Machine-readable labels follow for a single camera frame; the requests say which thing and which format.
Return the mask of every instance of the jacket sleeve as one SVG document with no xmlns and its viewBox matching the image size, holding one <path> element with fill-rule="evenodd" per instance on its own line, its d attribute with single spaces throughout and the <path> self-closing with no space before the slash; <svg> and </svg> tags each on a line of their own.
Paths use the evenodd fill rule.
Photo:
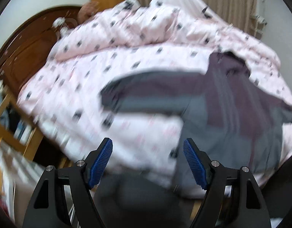
<svg viewBox="0 0 292 228">
<path fill-rule="evenodd" d="M 145 112 L 181 116 L 189 105 L 197 73 L 148 72 L 109 83 L 102 105 L 113 112 Z"/>
</svg>

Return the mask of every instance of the silver screw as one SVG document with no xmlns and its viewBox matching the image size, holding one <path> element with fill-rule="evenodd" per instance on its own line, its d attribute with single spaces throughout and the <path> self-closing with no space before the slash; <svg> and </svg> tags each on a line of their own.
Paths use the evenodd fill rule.
<svg viewBox="0 0 292 228">
<path fill-rule="evenodd" d="M 51 171 L 51 170 L 53 170 L 53 165 L 48 165 L 48 166 L 46 167 L 46 171 Z"/>
<path fill-rule="evenodd" d="M 83 166 L 84 164 L 85 164 L 85 161 L 83 161 L 83 160 L 79 160 L 76 162 L 77 166 Z"/>
<path fill-rule="evenodd" d="M 220 163 L 217 160 L 214 160 L 211 162 L 212 166 L 218 167 L 220 165 Z"/>
<path fill-rule="evenodd" d="M 242 167 L 242 170 L 243 170 L 244 172 L 249 172 L 249 168 L 246 167 L 246 166 L 243 166 L 243 167 Z"/>
</svg>

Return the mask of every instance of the headboard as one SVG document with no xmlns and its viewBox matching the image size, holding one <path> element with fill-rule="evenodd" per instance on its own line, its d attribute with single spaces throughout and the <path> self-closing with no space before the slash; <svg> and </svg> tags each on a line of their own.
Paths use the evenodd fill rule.
<svg viewBox="0 0 292 228">
<path fill-rule="evenodd" d="M 58 17 L 75 19 L 80 6 L 59 6 L 44 10 L 25 21 L 0 49 L 0 79 L 15 96 L 22 86 L 46 63 L 52 46 L 58 40 L 58 29 L 52 28 Z M 74 28 L 76 23 L 69 23 Z"/>
</svg>

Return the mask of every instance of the maroon and gray jacket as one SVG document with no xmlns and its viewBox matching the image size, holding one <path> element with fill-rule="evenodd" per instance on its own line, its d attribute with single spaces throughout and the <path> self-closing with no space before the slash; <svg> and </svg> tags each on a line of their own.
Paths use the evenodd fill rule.
<svg viewBox="0 0 292 228">
<path fill-rule="evenodd" d="M 156 71 L 113 81 L 101 91 L 102 105 L 115 113 L 179 115 L 181 178 L 193 179 L 182 151 L 190 137 L 225 167 L 263 172 L 278 167 L 282 124 L 292 122 L 292 106 L 256 87 L 249 76 L 244 60 L 230 52 L 212 53 L 205 75 Z"/>
</svg>

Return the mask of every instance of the wooden chair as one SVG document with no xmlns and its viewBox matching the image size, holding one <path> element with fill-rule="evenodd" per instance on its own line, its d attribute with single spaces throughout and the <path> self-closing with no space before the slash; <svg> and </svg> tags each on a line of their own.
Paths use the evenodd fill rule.
<svg viewBox="0 0 292 228">
<path fill-rule="evenodd" d="M 10 131 L 6 130 L 0 124 L 0 143 L 3 140 L 13 149 L 20 152 L 26 159 L 33 161 L 36 151 L 41 141 L 44 138 L 44 135 L 39 129 L 39 127 L 33 122 L 33 120 L 22 109 L 20 109 L 17 106 L 16 99 L 7 86 L 4 88 L 3 92 L 5 94 L 5 98 L 3 99 L 0 105 L 0 117 L 2 113 L 4 112 L 4 110 L 9 105 L 11 105 L 12 108 L 16 110 L 18 114 L 21 116 L 21 120 L 26 122 L 32 127 L 32 131 L 30 133 L 30 136 L 26 145 L 23 145 L 17 139 L 13 137 L 13 134 Z M 63 156 L 61 158 L 60 163 L 58 164 L 58 168 L 69 167 L 72 164 L 73 164 L 72 161 L 70 161 L 66 156 Z M 3 194 L 1 189 L 2 189 L 2 172 L 0 170 L 0 194 Z"/>
</svg>

